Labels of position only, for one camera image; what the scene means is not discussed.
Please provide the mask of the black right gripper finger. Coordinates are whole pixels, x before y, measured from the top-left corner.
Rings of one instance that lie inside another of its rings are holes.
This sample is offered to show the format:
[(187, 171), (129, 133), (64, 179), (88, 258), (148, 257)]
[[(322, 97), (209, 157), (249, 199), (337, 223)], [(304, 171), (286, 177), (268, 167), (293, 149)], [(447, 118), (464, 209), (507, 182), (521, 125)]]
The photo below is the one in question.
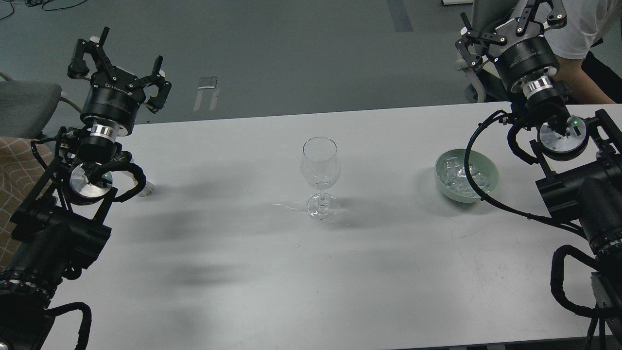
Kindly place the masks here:
[(568, 16), (561, 0), (519, 0), (503, 25), (506, 39), (543, 37), (547, 31), (566, 27)]
[(509, 40), (503, 36), (502, 27), (507, 19), (507, 12), (495, 14), (484, 20), (484, 26), (476, 29), (465, 12), (460, 14), (464, 23), (461, 37), (455, 43), (458, 53), (466, 66), (479, 71), (486, 63), (495, 65), (498, 72), (509, 72)]

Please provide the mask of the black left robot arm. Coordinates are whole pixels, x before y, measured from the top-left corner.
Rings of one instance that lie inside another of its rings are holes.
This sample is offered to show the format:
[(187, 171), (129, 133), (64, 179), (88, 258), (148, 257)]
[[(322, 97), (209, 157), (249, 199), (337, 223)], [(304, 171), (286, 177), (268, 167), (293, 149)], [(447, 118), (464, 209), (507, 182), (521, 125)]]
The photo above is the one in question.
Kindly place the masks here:
[(76, 349), (87, 348), (91, 308), (83, 302), (50, 307), (64, 280), (76, 280), (99, 257), (111, 235), (104, 220), (115, 202), (153, 192), (133, 155), (118, 137), (133, 132), (140, 106), (163, 108), (172, 85), (157, 57), (146, 77), (114, 66), (103, 46), (109, 33), (79, 39), (68, 76), (90, 82), (80, 109), (83, 128), (60, 128), (55, 137), (31, 143), (44, 173), (10, 218), (20, 242), (1, 272), (1, 348), (39, 350), (56, 317), (82, 313)]

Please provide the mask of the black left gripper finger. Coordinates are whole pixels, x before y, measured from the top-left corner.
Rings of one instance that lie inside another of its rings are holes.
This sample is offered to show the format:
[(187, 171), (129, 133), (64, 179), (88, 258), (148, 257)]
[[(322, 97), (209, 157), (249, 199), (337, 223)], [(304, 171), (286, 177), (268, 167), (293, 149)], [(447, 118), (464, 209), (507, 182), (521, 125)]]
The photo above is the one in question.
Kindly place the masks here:
[(104, 73), (108, 81), (117, 80), (115, 67), (103, 51), (109, 31), (109, 27), (105, 27), (100, 37), (92, 37), (88, 41), (81, 38), (77, 40), (73, 57), (67, 69), (69, 78), (95, 81), (96, 74), (90, 72), (90, 68), (85, 60), (85, 55), (89, 55), (95, 63), (97, 73)]
[[(164, 108), (169, 93), (173, 88), (171, 82), (165, 80), (165, 73), (162, 70), (163, 62), (164, 58), (159, 55), (154, 62), (151, 75), (143, 78), (136, 78), (130, 83), (130, 90), (132, 91), (133, 97), (139, 104), (145, 104), (153, 114), (158, 113)], [(157, 94), (146, 100), (146, 97), (144, 97), (144, 89), (150, 87), (157, 87)]]

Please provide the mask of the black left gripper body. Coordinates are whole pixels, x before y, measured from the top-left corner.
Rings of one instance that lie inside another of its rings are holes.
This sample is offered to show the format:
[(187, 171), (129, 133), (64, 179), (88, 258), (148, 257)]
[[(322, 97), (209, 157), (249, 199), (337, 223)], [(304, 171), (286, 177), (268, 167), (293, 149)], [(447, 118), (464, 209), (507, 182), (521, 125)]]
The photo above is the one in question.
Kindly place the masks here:
[(138, 77), (130, 73), (94, 73), (90, 79), (90, 91), (80, 114), (80, 119), (91, 126), (96, 119), (115, 122), (120, 137), (131, 135), (138, 108), (146, 100)]

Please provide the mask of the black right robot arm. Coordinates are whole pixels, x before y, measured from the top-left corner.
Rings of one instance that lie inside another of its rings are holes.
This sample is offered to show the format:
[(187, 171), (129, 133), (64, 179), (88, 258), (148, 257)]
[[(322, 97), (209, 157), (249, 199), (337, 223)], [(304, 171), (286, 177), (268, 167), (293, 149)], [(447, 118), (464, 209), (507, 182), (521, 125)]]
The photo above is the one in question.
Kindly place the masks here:
[[(513, 7), (508, 0), (476, 0), (491, 13), (474, 14), (455, 46), (461, 68), (471, 76), (478, 102), (486, 88), (480, 71), (495, 67), (511, 112), (499, 110), (479, 124), (465, 148), (464, 171), (481, 201), (582, 237), (588, 255), (571, 245), (552, 257), (550, 288), (560, 306), (590, 320), (585, 348), (606, 349), (605, 331), (621, 341), (621, 131), (604, 109), (590, 118), (569, 113), (571, 68), (559, 57), (549, 33), (569, 25), (572, 17), (562, 0), (527, 0)], [(511, 208), (476, 184), (469, 169), (472, 148), (493, 122), (510, 124), (507, 144), (527, 164), (537, 164), (544, 177), (536, 186), (548, 217)]]

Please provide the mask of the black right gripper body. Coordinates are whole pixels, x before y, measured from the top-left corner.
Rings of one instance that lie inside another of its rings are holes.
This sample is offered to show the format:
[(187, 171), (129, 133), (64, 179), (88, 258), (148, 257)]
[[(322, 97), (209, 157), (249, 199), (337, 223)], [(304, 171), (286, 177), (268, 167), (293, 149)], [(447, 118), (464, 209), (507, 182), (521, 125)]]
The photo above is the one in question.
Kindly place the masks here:
[(560, 68), (546, 38), (536, 36), (494, 49), (494, 65), (507, 93), (519, 93), (522, 86), (543, 75), (553, 76)]

